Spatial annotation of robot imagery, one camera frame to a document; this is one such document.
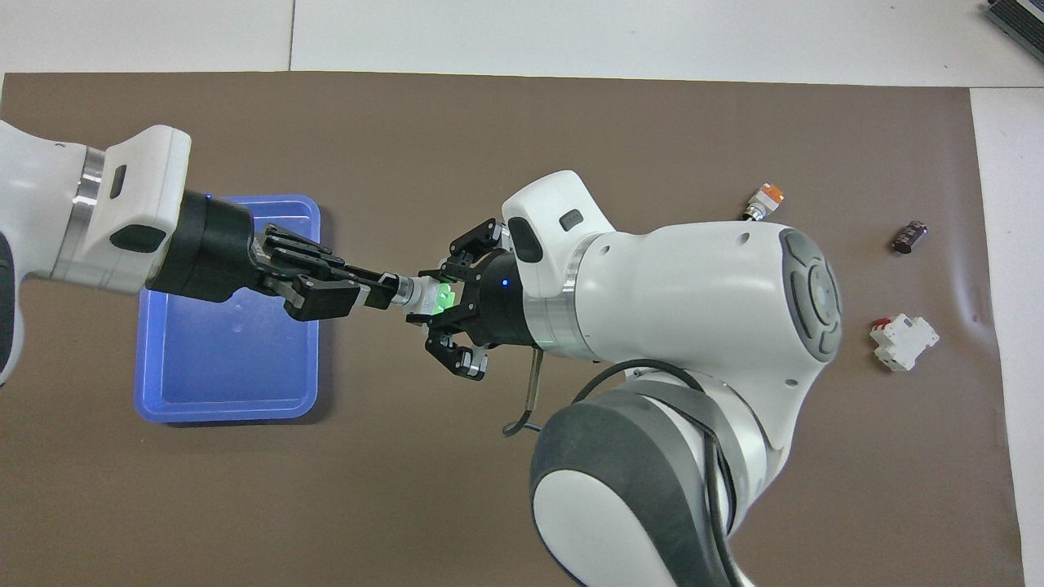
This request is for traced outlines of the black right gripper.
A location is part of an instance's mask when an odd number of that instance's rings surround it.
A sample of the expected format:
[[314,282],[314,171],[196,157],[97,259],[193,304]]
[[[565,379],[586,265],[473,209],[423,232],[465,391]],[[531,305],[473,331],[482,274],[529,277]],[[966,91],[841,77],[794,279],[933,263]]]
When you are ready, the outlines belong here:
[[[422,316],[427,327],[427,353],[451,374],[473,382],[480,382],[487,374],[487,346],[536,345],[524,315],[517,259],[502,249],[506,234],[506,224],[489,218],[452,241],[444,260],[444,281],[473,281],[476,275],[476,305],[452,306],[436,315]],[[465,323],[472,319],[476,319],[477,348],[454,341],[456,334],[466,332]]]

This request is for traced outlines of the grey finned metal device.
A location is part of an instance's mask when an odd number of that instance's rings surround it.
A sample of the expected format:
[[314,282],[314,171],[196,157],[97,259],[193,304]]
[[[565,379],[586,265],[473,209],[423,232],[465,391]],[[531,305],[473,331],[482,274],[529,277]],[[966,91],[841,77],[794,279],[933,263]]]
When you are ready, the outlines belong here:
[[987,0],[984,18],[1044,64],[1044,0]]

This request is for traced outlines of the green-backed rotary switch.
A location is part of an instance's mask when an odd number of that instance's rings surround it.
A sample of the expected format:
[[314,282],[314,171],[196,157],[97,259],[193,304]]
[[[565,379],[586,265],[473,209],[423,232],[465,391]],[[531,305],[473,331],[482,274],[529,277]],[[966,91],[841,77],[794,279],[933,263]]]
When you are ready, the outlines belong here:
[[406,315],[433,316],[453,307],[456,294],[451,284],[433,277],[398,276],[392,305],[401,306]]

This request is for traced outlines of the brown table mat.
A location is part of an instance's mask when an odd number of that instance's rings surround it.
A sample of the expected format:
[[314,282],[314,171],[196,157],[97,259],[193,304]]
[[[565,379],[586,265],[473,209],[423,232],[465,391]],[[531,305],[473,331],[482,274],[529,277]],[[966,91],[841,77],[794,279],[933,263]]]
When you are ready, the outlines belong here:
[[[0,119],[106,148],[192,138],[188,186],[301,193],[351,264],[414,274],[549,172],[619,230],[735,217],[761,183],[843,298],[838,359],[732,546],[759,587],[1020,587],[968,90],[328,72],[7,75]],[[929,227],[909,255],[889,241]],[[294,422],[135,410],[134,298],[30,281],[0,389],[0,587],[571,587],[529,515],[529,351],[449,374],[399,311],[321,326]],[[940,335],[909,372],[871,323]]]

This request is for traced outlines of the white circuit breaker red lever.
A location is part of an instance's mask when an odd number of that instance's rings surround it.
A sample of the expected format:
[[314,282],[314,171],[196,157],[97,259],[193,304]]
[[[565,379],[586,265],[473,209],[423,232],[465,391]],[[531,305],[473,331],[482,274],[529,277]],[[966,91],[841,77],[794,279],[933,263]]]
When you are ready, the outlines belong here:
[[892,372],[909,372],[918,357],[932,348],[940,335],[924,316],[880,316],[873,320],[869,336],[875,342],[874,355]]

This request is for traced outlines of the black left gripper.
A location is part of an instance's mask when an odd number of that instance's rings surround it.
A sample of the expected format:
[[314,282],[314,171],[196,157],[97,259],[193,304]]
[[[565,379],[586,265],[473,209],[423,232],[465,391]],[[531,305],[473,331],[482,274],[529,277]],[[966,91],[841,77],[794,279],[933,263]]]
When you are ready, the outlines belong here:
[[261,263],[254,241],[254,217],[244,205],[186,191],[147,289],[223,303],[240,289],[272,296],[264,287],[269,275],[284,281],[284,309],[299,322],[349,316],[358,306],[385,311],[399,294],[398,275],[354,267],[332,249],[276,224],[261,231]]

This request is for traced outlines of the orange-backed pointed-tip switch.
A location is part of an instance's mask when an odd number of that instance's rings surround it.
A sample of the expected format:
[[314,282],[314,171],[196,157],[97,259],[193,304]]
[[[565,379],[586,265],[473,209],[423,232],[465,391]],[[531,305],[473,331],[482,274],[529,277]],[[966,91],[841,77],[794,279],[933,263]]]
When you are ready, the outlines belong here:
[[748,199],[741,219],[745,222],[763,222],[785,199],[785,193],[773,183],[762,185]]

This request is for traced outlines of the dark brown terminal block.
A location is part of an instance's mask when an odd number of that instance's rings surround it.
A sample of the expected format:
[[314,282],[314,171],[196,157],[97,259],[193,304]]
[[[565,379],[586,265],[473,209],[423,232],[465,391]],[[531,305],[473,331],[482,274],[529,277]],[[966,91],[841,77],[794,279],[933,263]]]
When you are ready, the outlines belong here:
[[889,249],[892,252],[898,253],[899,255],[909,255],[914,252],[916,244],[925,237],[929,232],[929,227],[927,224],[920,222],[920,220],[910,220],[895,234],[895,237],[889,241]]

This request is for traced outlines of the blue plastic tray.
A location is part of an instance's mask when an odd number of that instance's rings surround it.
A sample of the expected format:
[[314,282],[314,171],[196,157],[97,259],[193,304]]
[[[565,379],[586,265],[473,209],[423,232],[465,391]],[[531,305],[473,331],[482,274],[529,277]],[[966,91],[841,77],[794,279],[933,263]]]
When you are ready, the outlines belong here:
[[[221,198],[244,205],[256,238],[266,224],[308,239],[321,212],[305,196]],[[286,419],[318,395],[321,324],[288,316],[282,298],[240,289],[223,303],[142,290],[135,408],[150,422]]]

